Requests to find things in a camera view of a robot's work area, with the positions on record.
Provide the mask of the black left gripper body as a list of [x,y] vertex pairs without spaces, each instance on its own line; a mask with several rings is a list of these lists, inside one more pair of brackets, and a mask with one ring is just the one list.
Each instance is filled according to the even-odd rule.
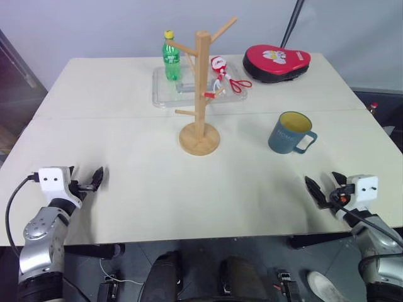
[[79,184],[78,181],[71,181],[69,191],[79,199],[84,199],[88,192],[96,192],[93,184]]

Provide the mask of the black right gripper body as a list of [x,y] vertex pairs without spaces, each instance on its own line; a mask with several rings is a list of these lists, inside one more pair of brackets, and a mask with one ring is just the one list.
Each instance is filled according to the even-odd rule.
[[336,188],[330,195],[329,201],[335,205],[347,205],[351,200],[351,195],[355,193],[355,185],[347,184]]

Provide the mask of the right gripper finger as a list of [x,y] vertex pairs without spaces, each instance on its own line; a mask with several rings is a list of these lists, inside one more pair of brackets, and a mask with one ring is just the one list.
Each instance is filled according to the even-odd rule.
[[338,184],[338,189],[344,188],[347,186],[347,177],[344,174],[332,171],[331,172],[333,178]]
[[308,176],[305,176],[304,179],[307,190],[311,195],[311,197],[313,198],[313,200],[315,201],[317,207],[320,210],[331,208],[332,204],[327,201],[319,185]]

